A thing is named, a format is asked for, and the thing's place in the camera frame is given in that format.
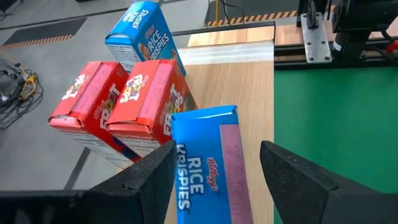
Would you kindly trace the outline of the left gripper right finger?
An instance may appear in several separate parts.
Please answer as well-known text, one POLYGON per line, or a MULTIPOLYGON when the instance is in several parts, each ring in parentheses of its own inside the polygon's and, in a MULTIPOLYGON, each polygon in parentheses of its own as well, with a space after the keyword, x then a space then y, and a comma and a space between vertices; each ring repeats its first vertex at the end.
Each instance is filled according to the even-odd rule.
POLYGON ((398 224, 398 194, 336 174, 271 141, 259 153, 283 224, 398 224))

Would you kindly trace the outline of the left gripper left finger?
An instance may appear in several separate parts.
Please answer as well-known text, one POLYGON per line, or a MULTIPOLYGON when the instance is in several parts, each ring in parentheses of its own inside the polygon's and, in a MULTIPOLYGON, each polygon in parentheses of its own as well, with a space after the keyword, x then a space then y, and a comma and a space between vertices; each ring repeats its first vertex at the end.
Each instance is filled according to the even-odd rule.
POLYGON ((175 165, 168 141, 88 190, 0 191, 0 224, 163 224, 175 165))

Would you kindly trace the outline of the Rice Krispies cereal box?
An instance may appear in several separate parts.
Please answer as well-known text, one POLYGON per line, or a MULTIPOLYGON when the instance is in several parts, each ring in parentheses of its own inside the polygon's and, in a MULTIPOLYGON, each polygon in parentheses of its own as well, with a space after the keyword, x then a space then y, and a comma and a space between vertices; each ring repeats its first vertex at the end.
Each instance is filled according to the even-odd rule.
POLYGON ((130 72, 137 62, 174 60, 186 75, 174 39, 158 4, 131 4, 104 40, 110 52, 130 72))
POLYGON ((172 115, 177 224, 253 224, 237 109, 172 115))

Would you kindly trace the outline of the Froot Loops cereal box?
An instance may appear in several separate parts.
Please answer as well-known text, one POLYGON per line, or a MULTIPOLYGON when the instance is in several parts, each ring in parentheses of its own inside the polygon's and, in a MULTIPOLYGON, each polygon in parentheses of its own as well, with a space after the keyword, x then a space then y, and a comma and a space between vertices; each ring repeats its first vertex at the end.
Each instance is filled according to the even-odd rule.
POLYGON ((171 140, 171 118, 198 108, 174 60, 150 60, 133 66, 107 130, 140 157, 171 140))
POLYGON ((122 169, 141 157, 108 132, 106 125, 127 78, 117 62, 88 62, 48 120, 51 127, 122 169))

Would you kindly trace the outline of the wooden shelf with black legs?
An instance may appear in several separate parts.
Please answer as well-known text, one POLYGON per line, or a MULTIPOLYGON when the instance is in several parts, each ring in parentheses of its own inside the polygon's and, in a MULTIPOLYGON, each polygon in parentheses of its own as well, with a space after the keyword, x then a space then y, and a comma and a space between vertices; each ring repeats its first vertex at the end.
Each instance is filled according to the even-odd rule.
POLYGON ((274 22, 178 31, 186 81, 200 108, 237 105, 255 224, 274 223, 274 203, 259 158, 274 139, 274 22))

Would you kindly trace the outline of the green table mat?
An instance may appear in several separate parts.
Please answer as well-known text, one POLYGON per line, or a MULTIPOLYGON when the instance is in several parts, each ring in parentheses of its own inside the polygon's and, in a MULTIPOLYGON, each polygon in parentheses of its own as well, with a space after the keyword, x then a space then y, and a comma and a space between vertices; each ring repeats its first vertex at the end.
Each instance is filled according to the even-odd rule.
POLYGON ((274 141, 383 193, 398 193, 398 68, 277 71, 274 141))

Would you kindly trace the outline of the yellow power plug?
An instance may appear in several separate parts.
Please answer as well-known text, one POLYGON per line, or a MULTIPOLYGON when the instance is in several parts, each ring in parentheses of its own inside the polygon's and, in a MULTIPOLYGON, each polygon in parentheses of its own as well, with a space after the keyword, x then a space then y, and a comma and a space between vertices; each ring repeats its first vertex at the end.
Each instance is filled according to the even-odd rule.
POLYGON ((25 95, 32 95, 37 89, 37 74, 33 73, 27 77, 25 81, 23 93, 25 95))

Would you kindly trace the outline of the black floor mat striped edge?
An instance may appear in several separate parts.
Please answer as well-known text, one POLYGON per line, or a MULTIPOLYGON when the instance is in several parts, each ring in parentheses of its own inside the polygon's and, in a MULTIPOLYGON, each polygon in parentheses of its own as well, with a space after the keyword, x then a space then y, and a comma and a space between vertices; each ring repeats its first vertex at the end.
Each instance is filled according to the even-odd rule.
POLYGON ((0 45, 0 49, 47 44, 72 39, 85 23, 86 18, 47 24, 15 31, 0 45))

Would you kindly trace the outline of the silver aluminium bracket plate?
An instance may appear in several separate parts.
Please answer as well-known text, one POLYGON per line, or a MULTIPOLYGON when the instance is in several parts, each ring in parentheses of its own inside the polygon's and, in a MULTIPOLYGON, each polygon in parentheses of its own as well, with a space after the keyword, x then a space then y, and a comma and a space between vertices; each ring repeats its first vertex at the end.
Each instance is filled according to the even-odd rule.
POLYGON ((300 18, 307 62, 331 63, 331 51, 322 14, 319 12, 311 13, 309 16, 301 14, 300 18))

